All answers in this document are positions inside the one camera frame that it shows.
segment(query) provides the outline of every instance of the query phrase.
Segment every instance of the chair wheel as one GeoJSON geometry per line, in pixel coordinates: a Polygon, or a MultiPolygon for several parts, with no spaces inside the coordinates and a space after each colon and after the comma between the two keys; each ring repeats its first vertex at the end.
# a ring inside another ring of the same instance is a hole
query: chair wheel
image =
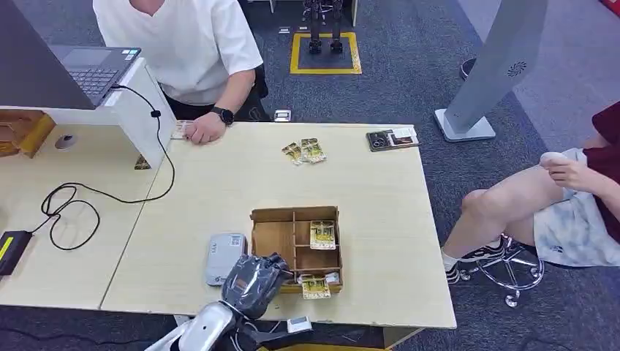
{"type": "Polygon", "coordinates": [[[465,282],[472,278],[472,275],[469,274],[469,272],[465,271],[464,269],[458,272],[458,275],[461,276],[461,279],[463,279],[465,282]]]}
{"type": "Polygon", "coordinates": [[[540,276],[540,272],[538,271],[538,267],[532,267],[529,269],[529,274],[533,278],[538,278],[540,276]]]}
{"type": "Polygon", "coordinates": [[[506,304],[512,308],[515,308],[518,305],[518,300],[515,299],[512,295],[506,295],[506,304]]]}

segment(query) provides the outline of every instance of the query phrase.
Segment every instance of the white shorts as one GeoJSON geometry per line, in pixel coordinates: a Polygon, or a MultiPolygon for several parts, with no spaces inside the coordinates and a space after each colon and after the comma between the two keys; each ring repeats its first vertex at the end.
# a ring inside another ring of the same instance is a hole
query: white shorts
{"type": "MultiPolygon", "coordinates": [[[[583,149],[565,156],[581,163],[583,149]]],[[[607,233],[596,200],[588,192],[564,188],[564,200],[534,215],[534,242],[544,261],[572,267],[620,266],[620,244],[607,233]]]]}

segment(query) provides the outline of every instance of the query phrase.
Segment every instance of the white object in hand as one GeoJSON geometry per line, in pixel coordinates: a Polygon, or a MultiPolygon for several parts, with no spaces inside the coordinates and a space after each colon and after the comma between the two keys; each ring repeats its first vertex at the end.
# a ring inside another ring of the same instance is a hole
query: white object in hand
{"type": "Polygon", "coordinates": [[[545,152],[544,154],[540,155],[540,162],[539,165],[543,166],[543,167],[548,167],[549,166],[549,162],[553,161],[555,159],[567,159],[568,157],[566,157],[564,154],[559,153],[559,152],[545,152]]]}

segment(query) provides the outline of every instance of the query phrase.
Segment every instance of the yellow packet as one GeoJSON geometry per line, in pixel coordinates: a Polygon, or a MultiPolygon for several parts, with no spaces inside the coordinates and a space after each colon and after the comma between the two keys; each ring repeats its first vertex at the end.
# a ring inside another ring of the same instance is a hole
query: yellow packet
{"type": "Polygon", "coordinates": [[[304,300],[331,298],[329,284],[324,276],[301,276],[300,279],[304,300]]]}
{"type": "Polygon", "coordinates": [[[292,163],[295,165],[301,165],[303,163],[303,156],[301,148],[297,143],[291,143],[287,147],[282,149],[282,152],[289,157],[292,163]]]}
{"type": "Polygon", "coordinates": [[[302,160],[310,163],[322,162],[328,158],[315,137],[301,140],[301,153],[303,156],[302,160]]]}
{"type": "Polygon", "coordinates": [[[336,232],[334,230],[333,221],[310,222],[310,249],[336,249],[336,232]]]}

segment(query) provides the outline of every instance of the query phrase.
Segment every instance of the laptop keyboard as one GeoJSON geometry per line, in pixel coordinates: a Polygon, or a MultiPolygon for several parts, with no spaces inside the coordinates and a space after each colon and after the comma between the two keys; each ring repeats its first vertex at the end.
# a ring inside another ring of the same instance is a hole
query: laptop keyboard
{"type": "Polygon", "coordinates": [[[99,95],[118,73],[116,69],[75,69],[69,70],[73,80],[86,95],[99,95]]]}

